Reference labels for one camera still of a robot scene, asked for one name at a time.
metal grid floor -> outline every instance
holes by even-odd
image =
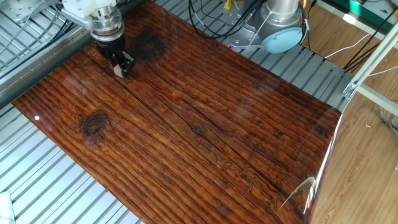
[[[58,32],[65,18],[50,6],[27,21],[25,26],[7,18],[1,11],[0,21],[0,72],[2,72],[9,67],[12,69],[12,65],[22,57],[34,54],[39,46]]]
[[[221,2],[202,1],[205,12],[221,18]],[[155,2],[189,22],[186,0]],[[199,9],[200,1],[193,7]],[[211,29],[225,26],[197,12]],[[199,22],[197,27],[204,28]],[[239,53],[340,111],[348,103],[341,92],[352,75],[300,45],[282,54]],[[12,105],[0,110],[0,192],[7,190],[19,224],[141,222]]]

green surface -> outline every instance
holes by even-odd
[[[331,3],[332,6],[339,7],[339,10],[342,10],[343,12],[351,11],[356,13],[359,16],[361,22],[373,28],[379,27],[384,21],[383,18],[365,9],[360,4],[358,4],[358,2],[352,0],[328,0],[325,2]],[[384,31],[389,31],[391,28],[392,24],[390,24],[389,22],[387,22],[383,27]]]

light blue end cap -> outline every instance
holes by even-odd
[[[299,27],[290,27],[280,30],[265,38],[261,44],[266,51],[272,54],[282,53],[298,44],[303,37]]]

black cable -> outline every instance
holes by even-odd
[[[302,32],[303,32],[303,37],[301,38],[301,40],[300,40],[300,44],[303,42],[303,39],[305,38],[305,31],[307,30],[307,25],[306,25],[306,23],[305,23],[305,20],[307,19],[307,17],[306,17],[306,15],[305,15],[305,10],[304,10],[304,8],[303,8],[303,6],[301,5],[301,3],[298,3],[298,7],[300,8],[300,10],[301,10],[301,15],[302,15],[302,20],[303,20],[303,22],[302,22],[302,24],[301,24],[301,30],[302,30]]]
[[[246,16],[248,16],[248,14],[253,10],[253,6],[255,5],[255,3],[257,3],[257,1],[253,1],[252,4],[248,7],[248,9],[243,12],[242,16],[238,19],[238,21],[236,21],[235,25],[233,25],[228,31],[226,31],[224,34],[218,34],[215,31],[211,30],[208,26],[206,26],[206,24],[204,24],[203,22],[201,22],[201,24],[208,29],[210,32],[212,32],[215,36],[213,37],[209,37],[207,35],[203,35],[201,32],[199,32],[199,30],[197,29],[195,23],[193,22],[193,17],[192,17],[192,12],[194,14],[196,14],[195,9],[193,8],[193,4],[192,4],[192,0],[188,0],[188,13],[189,13],[189,18],[192,24],[193,29],[195,30],[195,32],[200,35],[203,38],[206,39],[218,39],[220,37],[229,37],[235,33],[237,33],[240,29],[242,29],[244,24],[241,24],[244,20],[244,18],[246,18]]]
[[[348,67],[350,67],[353,63],[352,61],[356,58],[356,56],[358,56],[361,51],[365,48],[365,46],[367,46],[368,43],[370,43],[370,41],[374,38],[374,36],[379,32],[379,30],[383,27],[383,25],[388,21],[388,19],[394,14],[394,12],[396,12],[396,10],[398,10],[398,6],[392,10],[392,12],[386,17],[386,19],[381,23],[381,25],[376,29],[376,31],[373,33],[373,35],[371,36],[371,38],[369,38],[366,43],[361,47],[361,49],[354,55],[354,57],[352,57],[349,62],[344,66],[344,70],[346,70]]]
[[[62,36],[63,34],[66,34],[66,33],[69,31],[69,29],[71,28],[71,26],[73,25],[73,23],[71,22],[71,23],[69,24],[69,26],[66,28],[68,22],[69,22],[69,20],[65,20],[65,22],[62,24],[61,28],[58,30],[58,32],[53,36],[53,38],[52,38],[48,43],[46,43],[43,47],[41,47],[35,54],[32,54],[32,55],[30,55],[30,56],[28,56],[28,57],[26,57],[26,58],[24,57],[24,58],[23,58],[23,61],[22,61],[18,66],[20,66],[20,65],[22,65],[23,63],[27,62],[27,61],[30,60],[33,56],[37,55],[38,53],[40,53],[41,51],[43,51],[45,48],[47,48],[48,46],[50,46],[51,44],[53,44],[55,41],[57,41],[59,38],[61,38],[61,36]]]
[[[347,72],[353,72],[355,71],[359,66],[361,66],[369,57],[370,55],[373,53],[374,49],[378,46],[379,44],[375,44],[373,47],[371,47],[369,50],[365,51],[365,53],[363,53],[359,58],[356,59],[355,62],[357,62],[356,64],[354,64],[355,62],[353,62],[350,67],[348,67],[345,70],[345,73]]]
[[[211,16],[211,15],[205,13],[205,12],[203,11],[203,3],[202,3],[202,0],[200,0],[200,10],[201,10],[201,12],[202,12],[205,16],[210,17],[210,18],[215,19],[215,20],[218,20],[218,21],[220,21],[220,22],[223,22],[223,23],[224,23],[225,25],[227,25],[227,26],[230,26],[230,27],[232,26],[232,25],[229,25],[228,23],[222,21],[222,20],[219,19],[219,18],[213,17],[213,16]]]
[[[311,12],[311,9],[313,8],[313,7],[315,7],[315,5],[317,4],[317,0],[314,0],[312,3],[311,3],[311,6],[310,6],[310,9],[308,10],[308,13],[307,13],[307,22],[308,22],[308,20],[310,19],[310,12]],[[307,40],[308,40],[308,49],[310,49],[311,50],[311,38],[310,38],[310,31],[308,31],[307,32],[308,34],[308,37],[307,37]]]

wood grain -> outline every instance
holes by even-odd
[[[340,112],[152,2],[124,21],[128,77],[89,45],[14,106],[145,223],[307,223],[309,186],[281,206]]]

